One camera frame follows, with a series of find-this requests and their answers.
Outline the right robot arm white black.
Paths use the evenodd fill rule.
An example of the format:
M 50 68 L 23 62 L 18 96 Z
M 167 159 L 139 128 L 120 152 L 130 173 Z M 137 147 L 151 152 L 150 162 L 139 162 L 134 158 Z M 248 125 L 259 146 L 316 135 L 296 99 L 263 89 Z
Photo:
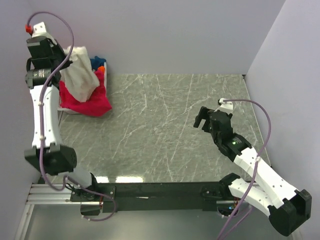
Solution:
M 222 198 L 244 198 L 245 202 L 264 213 L 274 229 L 288 237 L 311 216 L 312 196 L 278 175 L 260 156 L 255 148 L 231 126 L 233 107 L 219 106 L 213 110 L 201 107 L 195 117 L 194 127 L 209 133 L 219 151 L 234 164 L 254 178 L 258 186 L 236 174 L 221 179 L 219 193 Z

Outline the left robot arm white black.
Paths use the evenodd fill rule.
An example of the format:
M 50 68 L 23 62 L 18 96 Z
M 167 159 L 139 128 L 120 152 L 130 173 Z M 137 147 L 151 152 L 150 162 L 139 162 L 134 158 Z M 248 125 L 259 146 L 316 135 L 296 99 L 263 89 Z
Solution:
M 100 195 L 95 176 L 78 166 L 76 151 L 64 145 L 60 135 L 60 69 L 70 66 L 70 55 L 47 36 L 31 37 L 26 43 L 31 57 L 25 81 L 33 103 L 34 135 L 24 158 L 53 190 L 62 191 L 71 182 L 76 194 L 94 201 Z

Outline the white t shirt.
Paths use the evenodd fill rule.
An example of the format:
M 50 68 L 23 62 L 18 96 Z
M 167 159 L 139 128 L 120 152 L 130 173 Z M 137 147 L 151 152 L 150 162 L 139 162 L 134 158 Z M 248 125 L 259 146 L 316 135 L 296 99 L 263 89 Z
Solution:
M 60 70 L 61 80 L 78 102 L 86 102 L 100 85 L 98 77 L 92 70 L 87 48 L 74 47 L 69 60 L 72 61 L 69 67 Z

